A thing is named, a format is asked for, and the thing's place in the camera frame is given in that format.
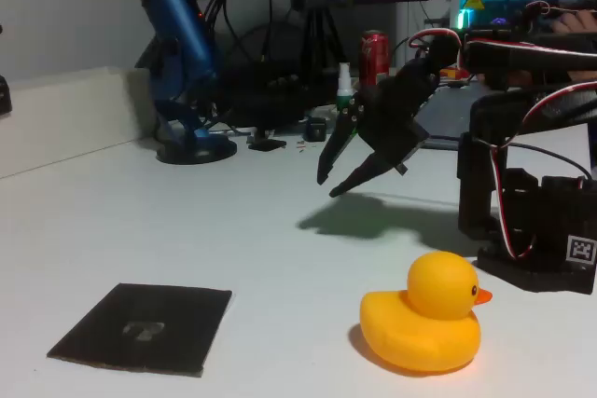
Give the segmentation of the person's right hand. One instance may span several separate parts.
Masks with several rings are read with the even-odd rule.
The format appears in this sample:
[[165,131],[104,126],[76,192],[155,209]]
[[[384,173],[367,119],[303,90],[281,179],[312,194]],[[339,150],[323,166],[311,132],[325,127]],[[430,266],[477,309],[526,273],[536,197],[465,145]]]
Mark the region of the person's right hand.
[[558,34],[584,34],[597,32],[596,18],[588,10],[579,10],[576,13],[566,12],[555,20],[551,26],[552,30]]

